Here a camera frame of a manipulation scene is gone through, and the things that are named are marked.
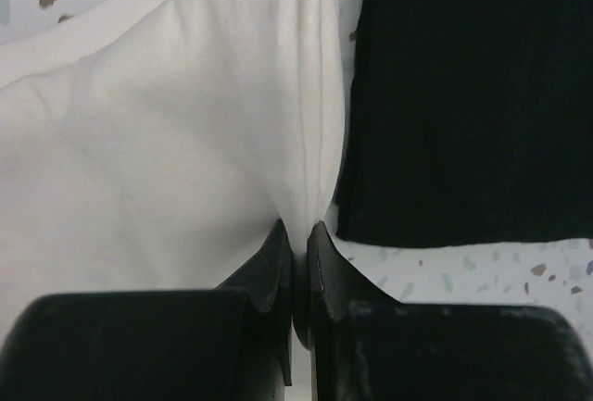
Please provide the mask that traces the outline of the white t-shirt red print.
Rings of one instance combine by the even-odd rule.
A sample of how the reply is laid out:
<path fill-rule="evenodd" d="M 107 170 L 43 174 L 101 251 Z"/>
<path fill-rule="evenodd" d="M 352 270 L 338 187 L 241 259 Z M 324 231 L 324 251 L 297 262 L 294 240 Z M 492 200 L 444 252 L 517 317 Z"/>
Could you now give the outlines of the white t-shirt red print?
<path fill-rule="evenodd" d="M 334 195 L 360 0 L 107 0 L 1 48 L 1 330 L 219 283 Z"/>

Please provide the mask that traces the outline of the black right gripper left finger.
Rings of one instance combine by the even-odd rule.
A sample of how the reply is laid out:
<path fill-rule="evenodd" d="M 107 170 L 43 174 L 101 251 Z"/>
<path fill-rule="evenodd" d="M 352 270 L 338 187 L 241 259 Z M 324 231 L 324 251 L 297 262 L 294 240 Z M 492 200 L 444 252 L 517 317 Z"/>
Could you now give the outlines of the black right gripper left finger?
<path fill-rule="evenodd" d="M 292 251 L 282 223 L 210 290 L 53 294 L 1 351 L 5 400 L 281 400 Z"/>

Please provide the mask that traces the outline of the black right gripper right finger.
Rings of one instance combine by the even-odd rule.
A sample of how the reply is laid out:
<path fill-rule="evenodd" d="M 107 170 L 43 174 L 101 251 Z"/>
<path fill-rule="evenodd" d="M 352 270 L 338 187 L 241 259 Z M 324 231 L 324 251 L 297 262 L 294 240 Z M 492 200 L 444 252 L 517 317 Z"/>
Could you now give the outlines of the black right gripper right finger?
<path fill-rule="evenodd" d="M 545 307 L 403 304 L 308 241 L 309 350 L 317 400 L 588 400 L 592 365 Z"/>

